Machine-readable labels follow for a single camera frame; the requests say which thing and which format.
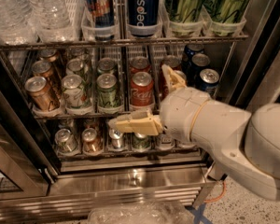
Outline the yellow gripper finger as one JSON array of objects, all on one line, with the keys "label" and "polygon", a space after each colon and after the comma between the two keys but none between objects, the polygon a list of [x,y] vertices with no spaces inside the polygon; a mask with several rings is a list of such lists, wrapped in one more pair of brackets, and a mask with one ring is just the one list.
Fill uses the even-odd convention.
[{"label": "yellow gripper finger", "polygon": [[161,67],[168,92],[171,93],[181,88],[186,88],[186,81],[182,78],[176,70],[173,70],[169,65],[164,64]]},{"label": "yellow gripper finger", "polygon": [[163,132],[159,115],[154,115],[150,108],[138,109],[108,122],[111,129],[121,133],[140,133],[157,136]]}]

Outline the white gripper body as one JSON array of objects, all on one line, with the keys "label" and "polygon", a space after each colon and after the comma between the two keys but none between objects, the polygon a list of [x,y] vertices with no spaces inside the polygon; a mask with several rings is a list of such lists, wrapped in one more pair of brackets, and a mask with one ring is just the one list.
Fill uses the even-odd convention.
[{"label": "white gripper body", "polygon": [[188,141],[195,115],[211,99],[192,87],[173,91],[161,102],[160,119],[164,131],[179,141]]}]

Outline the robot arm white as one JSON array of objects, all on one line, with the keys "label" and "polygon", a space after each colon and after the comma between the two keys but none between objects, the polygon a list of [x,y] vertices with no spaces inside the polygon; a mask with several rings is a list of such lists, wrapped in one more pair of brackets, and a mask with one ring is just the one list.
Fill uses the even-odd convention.
[{"label": "robot arm white", "polygon": [[280,104],[250,113],[188,87],[168,65],[161,67],[169,94],[160,113],[149,108],[108,122],[121,133],[166,133],[205,150],[226,175],[254,194],[280,201]]}]

